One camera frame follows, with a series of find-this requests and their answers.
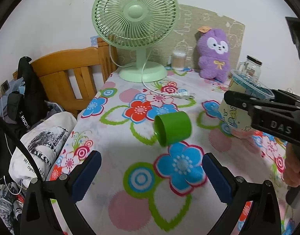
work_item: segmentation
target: white power cord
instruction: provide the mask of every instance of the white power cord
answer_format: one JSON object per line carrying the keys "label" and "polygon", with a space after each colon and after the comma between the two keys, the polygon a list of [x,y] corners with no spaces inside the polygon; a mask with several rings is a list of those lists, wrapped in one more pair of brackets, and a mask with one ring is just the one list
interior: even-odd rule
{"label": "white power cord", "polygon": [[[0,99],[1,99],[1,108],[2,108],[2,119],[3,119],[3,121],[4,121],[4,115],[3,115],[3,102],[2,102],[2,93],[1,93],[1,89],[0,89],[0,97],[1,97]],[[7,138],[6,138],[6,134],[5,134],[5,133],[4,133],[4,136],[5,136],[5,141],[6,141],[7,148],[8,148],[8,150],[9,150],[11,156],[13,156],[12,153],[11,153],[11,150],[10,150],[10,148],[9,148],[9,144],[8,144],[8,142],[7,142]],[[23,187],[23,180],[22,180],[22,179],[21,179],[21,188],[20,188],[19,192],[16,193],[16,194],[13,193],[13,192],[11,192],[11,190],[8,188],[8,186],[7,186],[7,184],[6,184],[6,181],[5,181],[5,176],[3,176],[3,179],[4,179],[4,183],[5,183],[6,188],[9,190],[9,192],[10,192],[11,194],[13,194],[13,195],[19,195],[19,194],[21,193],[22,187]]]}
{"label": "white power cord", "polygon": [[148,62],[148,59],[150,57],[152,53],[152,49],[151,51],[149,52],[147,58],[146,58],[146,61],[145,63],[143,64],[143,68],[141,69],[141,82],[143,83],[144,87],[147,88],[148,90],[156,93],[156,94],[159,94],[159,95],[163,95],[163,96],[172,96],[172,97],[176,97],[176,98],[180,98],[180,99],[194,99],[195,98],[195,94],[189,94],[189,92],[182,92],[182,93],[172,93],[172,94],[169,94],[169,93],[162,93],[162,92],[158,92],[158,91],[155,91],[153,89],[151,89],[150,87],[148,87],[145,82],[143,81],[143,71],[145,70],[145,67],[146,67],[146,64]]}
{"label": "white power cord", "polygon": [[111,52],[111,45],[109,45],[109,53],[110,53],[110,58],[111,58],[112,62],[113,62],[116,66],[122,67],[122,68],[132,67],[132,66],[121,66],[121,65],[117,64],[117,63],[114,61],[114,59],[113,59],[113,57],[112,57],[112,52]]}
{"label": "white power cord", "polygon": [[[112,62],[113,62],[116,66],[121,67],[121,68],[132,67],[132,66],[121,66],[121,65],[117,64],[117,63],[114,61],[114,59],[113,59],[113,57],[112,57],[112,52],[111,52],[111,45],[109,45],[109,53],[110,53],[110,58],[111,58]],[[173,96],[173,97],[180,98],[180,99],[194,99],[194,98],[195,98],[195,94],[189,94],[189,92],[172,93],[172,94],[167,93],[167,94],[166,94],[166,93],[162,93],[162,92],[158,92],[158,91],[156,91],[156,90],[153,90],[153,89],[149,88],[149,87],[145,84],[145,82],[143,81],[143,72],[144,72],[144,70],[145,70],[146,64],[147,64],[147,62],[148,62],[148,59],[149,59],[151,53],[152,53],[152,49],[151,49],[151,51],[149,52],[149,54],[148,54],[148,56],[147,56],[147,58],[146,58],[146,61],[145,61],[144,65],[143,65],[143,68],[142,68],[142,70],[141,70],[141,82],[143,83],[144,87],[147,88],[148,90],[150,90],[150,91],[156,93],[156,94],[163,95],[163,96]]]}

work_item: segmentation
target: green cup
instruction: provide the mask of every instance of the green cup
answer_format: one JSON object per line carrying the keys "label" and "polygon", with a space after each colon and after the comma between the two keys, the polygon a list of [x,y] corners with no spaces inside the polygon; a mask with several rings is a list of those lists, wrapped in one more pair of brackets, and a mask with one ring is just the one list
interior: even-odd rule
{"label": "green cup", "polygon": [[190,118],[184,111],[157,115],[154,133],[162,147],[185,140],[191,135]]}

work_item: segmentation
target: wall socket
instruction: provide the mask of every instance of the wall socket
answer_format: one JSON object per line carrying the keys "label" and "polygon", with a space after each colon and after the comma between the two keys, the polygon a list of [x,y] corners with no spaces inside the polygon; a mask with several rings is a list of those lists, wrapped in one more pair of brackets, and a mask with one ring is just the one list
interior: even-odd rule
{"label": "wall socket", "polygon": [[5,92],[7,90],[9,90],[10,88],[10,85],[9,85],[9,82],[6,80],[4,81],[1,85],[0,85],[0,99],[1,99],[1,96],[3,96],[5,94]]}

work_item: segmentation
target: chair backrest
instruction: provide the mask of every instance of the chair backrest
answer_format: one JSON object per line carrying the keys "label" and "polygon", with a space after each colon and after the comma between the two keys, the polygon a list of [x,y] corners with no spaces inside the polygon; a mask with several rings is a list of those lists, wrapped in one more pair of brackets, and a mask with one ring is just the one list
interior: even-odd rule
{"label": "chair backrest", "polygon": [[[48,99],[60,104],[74,115],[77,115],[79,110],[85,109],[97,93],[90,66],[101,66],[103,82],[116,70],[115,64],[110,59],[109,45],[101,38],[98,38],[97,42],[98,48],[62,50],[31,63]],[[116,48],[112,47],[111,52],[117,61]],[[75,98],[67,75],[67,70],[70,69],[74,71],[82,99]]]}

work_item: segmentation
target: purple plush toy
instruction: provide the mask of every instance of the purple plush toy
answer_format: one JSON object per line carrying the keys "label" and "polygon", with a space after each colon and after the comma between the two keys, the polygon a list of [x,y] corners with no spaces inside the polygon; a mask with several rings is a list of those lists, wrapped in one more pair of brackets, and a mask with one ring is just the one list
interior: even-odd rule
{"label": "purple plush toy", "polygon": [[230,64],[227,38],[223,30],[209,30],[200,37],[197,47],[201,55],[198,62],[200,77],[225,82]]}

